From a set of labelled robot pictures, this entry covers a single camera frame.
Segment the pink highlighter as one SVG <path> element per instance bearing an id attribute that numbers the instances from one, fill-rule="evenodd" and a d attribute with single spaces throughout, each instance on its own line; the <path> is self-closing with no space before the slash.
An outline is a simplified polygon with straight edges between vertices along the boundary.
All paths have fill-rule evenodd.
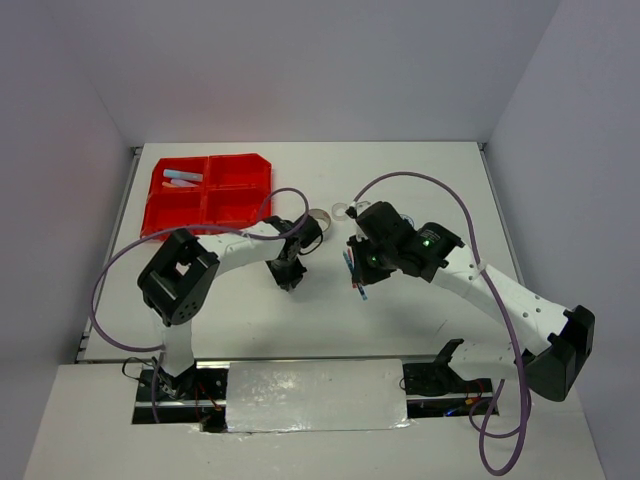
<path id="1" fill-rule="evenodd" d="M 188 181 L 181 181 L 179 179 L 172 179 L 169 182 L 164 181 L 161 183 L 161 186 L 164 189 L 193 189 L 198 187 L 197 184 Z"/>

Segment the blue pen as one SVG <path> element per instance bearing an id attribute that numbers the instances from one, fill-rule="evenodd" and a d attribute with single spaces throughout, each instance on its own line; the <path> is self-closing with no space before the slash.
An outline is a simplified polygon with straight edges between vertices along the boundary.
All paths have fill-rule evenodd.
<path id="1" fill-rule="evenodd" d="M 347 265 L 347 267 L 349 269 L 349 264 L 348 264 L 348 260 L 347 260 L 347 250 L 343 251 L 343 258 L 344 258 L 344 260 L 346 262 L 346 265 Z M 368 299 L 366 291 L 365 291 L 364 287 L 360 283 L 358 283 L 358 288 L 356 290 L 359 292 L 359 295 L 360 295 L 360 297 L 362 298 L 363 301 L 366 301 Z"/>

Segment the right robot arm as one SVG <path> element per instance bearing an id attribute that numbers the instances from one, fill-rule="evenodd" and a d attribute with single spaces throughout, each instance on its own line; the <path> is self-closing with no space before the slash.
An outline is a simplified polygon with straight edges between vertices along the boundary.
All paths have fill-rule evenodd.
<path id="1" fill-rule="evenodd" d="M 352 280 L 372 285 L 400 271 L 448 290 L 515 334 L 523 354 L 527 386 L 562 402 L 593 349 L 595 315 L 582 305 L 548 301 L 475 258 L 470 246 L 444 226 L 414 228 L 388 202 L 350 206 L 357 225 L 347 242 L 353 252 Z"/>

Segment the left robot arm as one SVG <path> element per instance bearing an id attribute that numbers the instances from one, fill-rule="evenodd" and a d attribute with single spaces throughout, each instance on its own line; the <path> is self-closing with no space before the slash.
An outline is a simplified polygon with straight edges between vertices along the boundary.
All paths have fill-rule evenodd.
<path id="1" fill-rule="evenodd" d="M 214 280 L 253 263 L 265 263 L 276 285 L 291 291 L 306 268 L 300 257 L 323 232 L 308 216 L 294 222 L 271 216 L 238 234 L 196 237 L 186 229 L 172 233 L 138 277 L 147 307 L 155 314 L 164 356 L 159 360 L 159 387 L 182 399 L 198 383 L 192 348 L 192 321 L 205 304 Z"/>

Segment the blue highlighter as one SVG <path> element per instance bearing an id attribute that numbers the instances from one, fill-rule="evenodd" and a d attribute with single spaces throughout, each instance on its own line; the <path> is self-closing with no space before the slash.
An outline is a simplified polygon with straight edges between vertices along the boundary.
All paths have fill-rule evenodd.
<path id="1" fill-rule="evenodd" d="M 174 169 L 164 169 L 163 176 L 171 180 L 184 180 L 190 182 L 202 182 L 204 176 L 201 173 L 187 172 Z"/>

